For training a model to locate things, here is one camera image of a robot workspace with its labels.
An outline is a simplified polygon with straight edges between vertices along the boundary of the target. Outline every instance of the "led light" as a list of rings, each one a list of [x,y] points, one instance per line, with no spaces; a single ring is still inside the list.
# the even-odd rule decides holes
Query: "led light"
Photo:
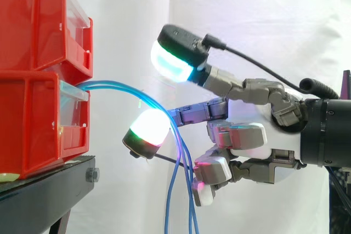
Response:
[[[166,138],[170,127],[167,115],[158,109],[148,109],[131,125],[133,133],[146,142],[159,146]]]
[[[151,50],[151,62],[158,72],[175,82],[185,82],[193,71],[193,67],[178,59],[155,41]]]

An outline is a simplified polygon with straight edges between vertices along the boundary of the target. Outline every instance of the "black sensor cap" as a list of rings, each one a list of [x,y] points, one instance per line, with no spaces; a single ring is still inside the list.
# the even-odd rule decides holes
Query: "black sensor cap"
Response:
[[[194,68],[207,60],[208,48],[198,46],[201,38],[175,25],[164,25],[157,41],[163,49]]]

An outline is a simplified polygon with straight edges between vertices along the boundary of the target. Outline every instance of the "metal bolt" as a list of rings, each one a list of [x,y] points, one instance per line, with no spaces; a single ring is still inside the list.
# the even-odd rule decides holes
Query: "metal bolt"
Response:
[[[100,169],[99,168],[88,168],[86,173],[86,181],[90,183],[96,183],[100,178]]]

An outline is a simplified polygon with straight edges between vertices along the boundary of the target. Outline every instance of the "black cable connector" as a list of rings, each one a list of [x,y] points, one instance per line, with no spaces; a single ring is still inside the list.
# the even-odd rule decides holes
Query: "black cable connector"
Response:
[[[339,99],[339,95],[327,85],[316,79],[305,78],[300,82],[300,88],[321,99]]]
[[[210,34],[206,34],[206,36],[201,41],[201,44],[207,48],[211,47],[211,48],[221,49],[221,50],[225,50],[227,47],[227,44],[222,42],[220,39],[213,37]]]

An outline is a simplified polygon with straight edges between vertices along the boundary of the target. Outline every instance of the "robotic hand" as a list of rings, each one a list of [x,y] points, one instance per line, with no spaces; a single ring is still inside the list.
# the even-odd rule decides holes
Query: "robotic hand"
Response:
[[[151,52],[161,74],[177,82],[194,82],[220,96],[168,111],[179,127],[207,121],[208,135],[215,143],[195,160],[193,193],[197,206],[211,204],[216,190],[242,178],[273,184],[281,170],[307,164],[351,168],[349,71],[344,72],[342,99],[346,100],[339,100],[333,90],[316,80],[304,79],[297,88],[273,73],[299,92],[321,98],[302,100],[288,93],[280,82],[238,81],[207,64],[210,47],[233,51],[212,36],[201,39],[166,25]],[[227,119],[229,111],[233,111],[233,120]],[[249,159],[239,162],[235,160],[238,156]]]

